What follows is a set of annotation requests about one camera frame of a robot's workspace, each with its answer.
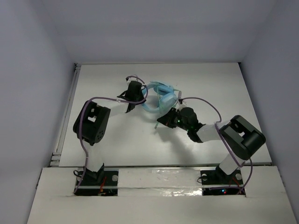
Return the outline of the light blue headphones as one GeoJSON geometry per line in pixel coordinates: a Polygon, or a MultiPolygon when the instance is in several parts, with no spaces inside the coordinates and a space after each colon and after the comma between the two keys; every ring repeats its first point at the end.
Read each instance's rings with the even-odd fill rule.
{"type": "Polygon", "coordinates": [[[172,85],[159,82],[151,81],[147,84],[147,90],[153,89],[157,94],[158,102],[155,108],[150,107],[147,103],[143,103],[142,107],[146,112],[165,115],[171,108],[176,106],[178,102],[178,96],[175,94],[175,89],[172,85]]]}

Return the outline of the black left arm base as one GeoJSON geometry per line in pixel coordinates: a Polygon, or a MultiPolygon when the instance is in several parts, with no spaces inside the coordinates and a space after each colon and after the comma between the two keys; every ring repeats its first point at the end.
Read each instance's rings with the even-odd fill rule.
{"type": "Polygon", "coordinates": [[[76,184],[74,195],[76,196],[118,196],[119,170],[105,169],[105,166],[97,171],[86,170],[82,181],[80,179],[83,170],[74,170],[76,184]]]}

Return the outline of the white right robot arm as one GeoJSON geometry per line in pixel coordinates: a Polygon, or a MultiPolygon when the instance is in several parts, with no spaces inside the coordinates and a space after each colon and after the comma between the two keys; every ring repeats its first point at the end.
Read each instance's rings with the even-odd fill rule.
{"type": "Polygon", "coordinates": [[[252,155],[266,143],[265,136],[244,117],[235,115],[230,121],[213,125],[202,124],[190,107],[171,108],[157,122],[169,127],[187,131],[188,137],[196,143],[221,140],[228,149],[226,158],[216,167],[216,179],[227,183],[233,172],[250,160],[252,155]]]}

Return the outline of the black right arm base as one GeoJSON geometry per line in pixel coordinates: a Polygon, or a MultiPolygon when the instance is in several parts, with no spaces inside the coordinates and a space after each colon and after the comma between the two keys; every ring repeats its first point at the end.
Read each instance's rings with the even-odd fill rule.
{"type": "Polygon", "coordinates": [[[203,196],[246,195],[239,168],[230,175],[219,167],[202,170],[197,182],[202,185],[203,196]]]}

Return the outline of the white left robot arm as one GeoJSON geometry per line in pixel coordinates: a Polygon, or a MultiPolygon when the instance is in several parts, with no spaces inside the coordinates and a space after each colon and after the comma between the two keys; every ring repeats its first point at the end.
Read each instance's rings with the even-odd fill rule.
{"type": "Polygon", "coordinates": [[[148,85],[142,80],[128,78],[127,83],[127,89],[116,98],[92,97],[87,100],[73,125],[73,132],[85,154],[83,174],[88,172],[87,177],[93,184],[103,181],[104,173],[100,169],[104,162],[100,162],[99,168],[93,168],[90,148],[103,139],[109,118],[131,112],[137,105],[146,102],[149,94],[148,85]]]}

